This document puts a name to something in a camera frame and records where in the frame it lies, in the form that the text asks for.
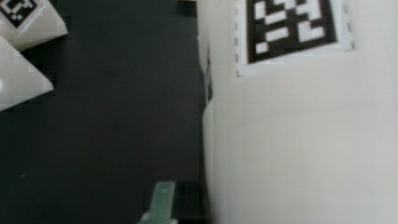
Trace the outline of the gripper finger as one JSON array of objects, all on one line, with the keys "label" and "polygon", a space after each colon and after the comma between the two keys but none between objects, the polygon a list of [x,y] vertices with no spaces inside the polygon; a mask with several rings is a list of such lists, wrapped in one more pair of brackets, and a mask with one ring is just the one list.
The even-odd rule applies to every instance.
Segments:
[{"label": "gripper finger", "polygon": [[171,218],[173,182],[157,182],[154,185],[148,210],[141,215],[138,224],[177,224]]}]

